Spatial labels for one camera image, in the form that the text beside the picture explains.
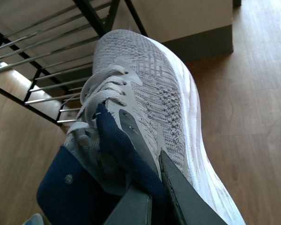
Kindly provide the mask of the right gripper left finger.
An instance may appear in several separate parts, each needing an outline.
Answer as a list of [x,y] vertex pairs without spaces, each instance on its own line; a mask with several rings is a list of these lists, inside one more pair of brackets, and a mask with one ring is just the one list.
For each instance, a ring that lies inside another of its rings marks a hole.
[[152,197],[134,180],[108,216],[105,225],[150,225]]

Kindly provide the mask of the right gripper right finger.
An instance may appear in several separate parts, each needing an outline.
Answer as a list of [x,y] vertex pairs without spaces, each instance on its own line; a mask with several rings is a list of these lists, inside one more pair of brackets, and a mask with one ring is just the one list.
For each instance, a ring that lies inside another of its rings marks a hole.
[[225,225],[226,222],[201,198],[166,151],[159,156],[163,184],[170,196],[176,225]]

